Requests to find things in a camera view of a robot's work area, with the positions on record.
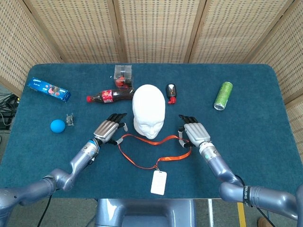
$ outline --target coca-cola bottle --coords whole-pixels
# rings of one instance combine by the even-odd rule
[[[99,103],[112,103],[121,99],[132,99],[134,96],[135,89],[121,89],[121,90],[106,90],[101,91],[95,96],[87,96],[86,101],[88,103],[99,102]]]

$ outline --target woven panel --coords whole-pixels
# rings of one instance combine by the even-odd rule
[[[212,0],[190,62],[242,62],[287,0]]]
[[[183,63],[198,0],[119,0],[130,62]]]
[[[60,60],[17,1],[0,1],[0,27],[0,76],[21,95],[33,65]]]
[[[287,108],[287,114],[301,160],[303,161],[303,101],[290,108]]]
[[[303,89],[303,2],[282,18],[251,62],[266,63],[276,71],[284,99]]]
[[[106,0],[27,0],[67,62],[118,62]]]

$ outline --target blue tablecloth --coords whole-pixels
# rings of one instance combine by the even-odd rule
[[[183,124],[178,114],[195,116],[209,132],[213,144],[235,174],[246,184],[262,185],[294,193],[302,183],[297,152],[275,72],[262,64],[133,64],[134,86],[153,84],[165,95],[174,83],[178,97],[166,105],[165,122],[155,141],[176,134]],[[92,138],[94,130],[112,113],[128,113],[133,127],[132,102],[87,103],[86,96],[115,88],[114,64],[40,64],[28,79],[37,77],[71,92],[64,103],[25,86],[7,149],[0,165],[0,186],[27,185],[55,168],[71,171],[69,161]],[[221,84],[230,81],[233,91],[224,111],[213,103]],[[54,119],[73,113],[75,126],[55,134]],[[114,138],[124,133],[119,130]],[[126,138],[122,148],[142,166],[159,157],[186,153],[177,140],[152,147]],[[70,192],[57,197],[82,198],[217,198],[220,182],[194,148],[183,160],[161,162],[167,172],[165,195],[150,193],[153,170],[133,166],[118,148],[106,144],[96,161],[80,174]]]

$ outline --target red bottle cap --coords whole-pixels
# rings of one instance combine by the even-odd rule
[[[92,97],[91,96],[86,96],[86,101],[88,103],[91,103],[93,101]]]
[[[171,104],[175,104],[177,102],[177,99],[176,99],[176,97],[170,97],[169,98],[169,104],[171,105]]]

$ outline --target orange lanyard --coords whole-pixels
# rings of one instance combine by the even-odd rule
[[[143,139],[143,138],[140,138],[140,137],[137,137],[137,136],[134,136],[132,134],[125,134],[123,135],[121,138],[125,138],[127,136],[132,136],[132,137],[135,137],[137,138],[138,140],[141,140],[143,142],[146,142],[146,143],[149,143],[151,145],[154,145],[154,146],[157,146],[159,144],[162,144],[168,140],[171,140],[171,139],[178,139],[178,140],[184,140],[186,142],[188,142],[188,140],[185,140],[185,139],[182,139],[182,138],[179,138],[178,136],[175,136],[175,135],[171,135],[171,136],[168,136],[166,137],[165,139],[161,140],[160,142],[152,142],[152,141],[149,141],[149,140],[146,140],[146,139]],[[136,167],[138,168],[141,168],[141,169],[158,169],[158,163],[160,161],[177,161],[177,160],[181,160],[181,159],[184,159],[186,157],[188,157],[190,154],[191,154],[191,147],[189,148],[189,151],[186,153],[186,154],[183,154],[183,155],[180,155],[180,156],[170,156],[170,157],[160,157],[156,164],[153,165],[152,167],[149,167],[149,168],[144,168],[144,167],[141,167],[139,165],[137,165],[133,160],[130,159],[129,156],[127,156],[122,150],[121,150],[121,147],[120,147],[120,144],[118,145],[119,147],[119,150],[121,151],[122,155],[128,160],[130,161],[133,165],[135,165]]]

